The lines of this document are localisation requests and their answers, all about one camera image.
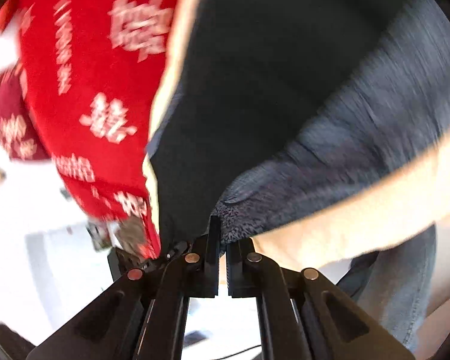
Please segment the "black pants with patterned trim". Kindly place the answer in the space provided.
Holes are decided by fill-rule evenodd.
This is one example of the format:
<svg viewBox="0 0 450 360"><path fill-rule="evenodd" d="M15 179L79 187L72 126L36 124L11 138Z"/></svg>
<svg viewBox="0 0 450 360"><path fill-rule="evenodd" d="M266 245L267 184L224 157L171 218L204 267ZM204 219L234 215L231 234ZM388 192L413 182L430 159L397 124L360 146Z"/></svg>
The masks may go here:
<svg viewBox="0 0 450 360"><path fill-rule="evenodd" d="M146 147L161 249L358 194L450 131L450 0L200 0Z"/></svg>

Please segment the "person's grey jeans legs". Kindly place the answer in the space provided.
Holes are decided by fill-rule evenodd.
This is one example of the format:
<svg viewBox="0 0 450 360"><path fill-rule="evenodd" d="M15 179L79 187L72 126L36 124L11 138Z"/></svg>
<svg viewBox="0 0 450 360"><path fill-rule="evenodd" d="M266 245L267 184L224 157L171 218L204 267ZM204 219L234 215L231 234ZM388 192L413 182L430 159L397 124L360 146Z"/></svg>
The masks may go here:
<svg viewBox="0 0 450 360"><path fill-rule="evenodd" d="M433 225L392 249L354 258L337 287L414 352L427 314L436 254Z"/></svg>

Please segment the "red embroidered pillow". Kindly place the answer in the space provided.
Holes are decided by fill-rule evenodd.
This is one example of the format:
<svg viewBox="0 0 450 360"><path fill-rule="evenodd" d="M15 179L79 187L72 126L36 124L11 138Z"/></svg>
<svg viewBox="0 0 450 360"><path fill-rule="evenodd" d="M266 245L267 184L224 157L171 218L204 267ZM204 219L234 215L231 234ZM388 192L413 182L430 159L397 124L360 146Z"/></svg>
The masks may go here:
<svg viewBox="0 0 450 360"><path fill-rule="evenodd" d="M43 161L50 155L25 102L26 71L16 63L0 71L0 146L11 160Z"/></svg>

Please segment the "red sofa cover with characters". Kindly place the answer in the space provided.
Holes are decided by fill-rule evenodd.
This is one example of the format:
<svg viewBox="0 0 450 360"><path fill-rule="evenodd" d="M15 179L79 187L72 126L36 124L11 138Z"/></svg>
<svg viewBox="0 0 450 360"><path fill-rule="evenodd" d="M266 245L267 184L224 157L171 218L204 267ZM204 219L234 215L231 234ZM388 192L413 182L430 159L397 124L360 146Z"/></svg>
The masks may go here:
<svg viewBox="0 0 450 360"><path fill-rule="evenodd" d="M160 241L142 173L151 105L177 0L9 0L34 128L86 215L135 219L122 247L156 258Z"/></svg>

